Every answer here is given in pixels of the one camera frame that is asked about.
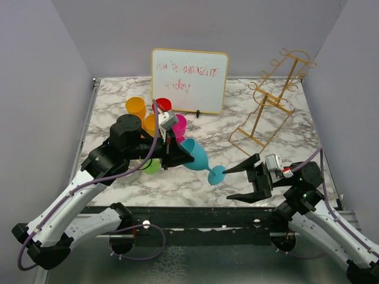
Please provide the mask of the pink wine glass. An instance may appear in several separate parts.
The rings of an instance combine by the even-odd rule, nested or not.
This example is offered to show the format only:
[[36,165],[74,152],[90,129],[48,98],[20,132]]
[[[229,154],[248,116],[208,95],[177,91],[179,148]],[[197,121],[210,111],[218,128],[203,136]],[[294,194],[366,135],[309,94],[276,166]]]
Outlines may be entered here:
[[187,130],[187,120],[181,114],[176,114],[176,117],[178,119],[178,122],[173,126],[172,129],[174,131],[176,141],[181,144],[185,140],[184,134]]

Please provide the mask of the green wine glass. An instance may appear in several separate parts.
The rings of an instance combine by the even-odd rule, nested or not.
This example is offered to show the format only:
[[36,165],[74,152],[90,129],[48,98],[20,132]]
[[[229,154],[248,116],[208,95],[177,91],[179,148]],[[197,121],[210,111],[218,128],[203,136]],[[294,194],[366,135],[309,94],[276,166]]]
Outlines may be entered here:
[[153,175],[160,171],[161,163],[160,159],[150,159],[139,170],[144,171],[148,175]]

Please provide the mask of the teal wine glass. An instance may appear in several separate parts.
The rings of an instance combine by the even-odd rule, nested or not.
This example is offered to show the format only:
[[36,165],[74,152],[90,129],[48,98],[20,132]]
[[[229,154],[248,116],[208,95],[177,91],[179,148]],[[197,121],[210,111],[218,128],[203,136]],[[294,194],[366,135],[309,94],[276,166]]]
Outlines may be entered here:
[[181,146],[194,158],[193,162],[184,164],[187,169],[194,171],[207,170],[207,179],[210,185],[218,185],[224,180],[225,174],[223,172],[226,168],[222,165],[211,168],[209,166],[209,159],[206,151],[196,140],[193,138],[186,138],[181,143]]

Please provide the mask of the yellow wine glass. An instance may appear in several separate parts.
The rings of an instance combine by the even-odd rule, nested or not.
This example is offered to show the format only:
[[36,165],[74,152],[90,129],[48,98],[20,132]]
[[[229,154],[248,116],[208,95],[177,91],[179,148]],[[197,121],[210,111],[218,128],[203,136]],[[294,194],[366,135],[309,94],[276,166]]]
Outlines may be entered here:
[[155,114],[149,114],[143,122],[143,129],[152,137],[155,136],[156,118]]
[[141,120],[146,115],[146,104],[143,98],[135,96],[126,101],[126,110],[129,114],[138,116]]

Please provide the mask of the red wine glass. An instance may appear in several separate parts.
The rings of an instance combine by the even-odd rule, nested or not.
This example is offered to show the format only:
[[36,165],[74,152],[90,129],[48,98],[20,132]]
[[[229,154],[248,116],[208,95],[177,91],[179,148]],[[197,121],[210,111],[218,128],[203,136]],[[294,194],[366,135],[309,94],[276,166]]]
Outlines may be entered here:
[[167,98],[158,98],[155,100],[156,101],[156,106],[152,105],[153,112],[158,112],[159,114],[162,112],[166,112],[172,109],[172,103],[169,99]]

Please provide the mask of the gold wire glass rack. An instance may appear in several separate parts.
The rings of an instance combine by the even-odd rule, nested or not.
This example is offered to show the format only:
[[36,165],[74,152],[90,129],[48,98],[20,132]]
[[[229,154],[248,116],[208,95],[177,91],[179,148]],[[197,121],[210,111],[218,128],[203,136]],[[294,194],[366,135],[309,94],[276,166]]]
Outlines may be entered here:
[[[261,70],[259,72],[259,82],[252,80],[248,83],[248,88],[252,91],[252,98],[257,103],[257,107],[248,114],[245,121],[237,126],[229,136],[229,143],[245,154],[249,153],[235,140],[236,135],[240,134],[244,138],[253,141],[261,148],[259,152],[262,153],[289,117],[295,113],[296,108],[290,107],[290,102],[285,97],[285,94],[298,91],[298,81],[307,78],[308,70],[317,66],[317,63],[311,59],[309,53],[304,50],[295,49],[289,51],[286,48],[282,48],[280,55],[280,59],[270,60],[272,70]],[[277,71],[282,68],[288,69],[288,75],[285,77],[285,82],[280,89],[280,93],[276,95],[268,90],[267,84],[269,80],[274,78]],[[276,129],[269,131],[269,138],[259,138],[258,136],[262,134],[258,130],[262,126],[262,114],[267,111],[273,111],[283,117],[283,119]]]

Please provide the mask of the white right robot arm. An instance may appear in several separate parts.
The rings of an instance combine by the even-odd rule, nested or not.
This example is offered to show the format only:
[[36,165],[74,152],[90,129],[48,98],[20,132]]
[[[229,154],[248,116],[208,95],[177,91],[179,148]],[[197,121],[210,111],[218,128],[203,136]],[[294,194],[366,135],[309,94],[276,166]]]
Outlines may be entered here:
[[378,244],[374,243],[330,206],[323,163],[311,157],[304,162],[284,166],[280,156],[259,154],[224,170],[225,174],[246,172],[252,193],[230,195],[229,199],[253,204],[271,197],[273,188],[288,187],[284,202],[272,212],[272,224],[278,231],[299,233],[339,262],[351,283],[378,283]]

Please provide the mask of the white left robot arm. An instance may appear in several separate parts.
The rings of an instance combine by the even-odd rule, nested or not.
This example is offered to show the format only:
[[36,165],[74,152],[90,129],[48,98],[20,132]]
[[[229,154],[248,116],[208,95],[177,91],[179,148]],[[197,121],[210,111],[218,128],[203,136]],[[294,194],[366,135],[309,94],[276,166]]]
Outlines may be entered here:
[[93,149],[81,169],[59,197],[37,218],[18,223],[12,229],[35,266],[50,270],[61,264],[80,243],[103,233],[125,233],[135,218],[122,203],[82,222],[77,215],[116,179],[139,170],[150,159],[160,159],[164,169],[194,161],[176,141],[173,126],[178,123],[172,111],[153,116],[155,135],[142,129],[141,119],[133,114],[118,117],[109,137]]

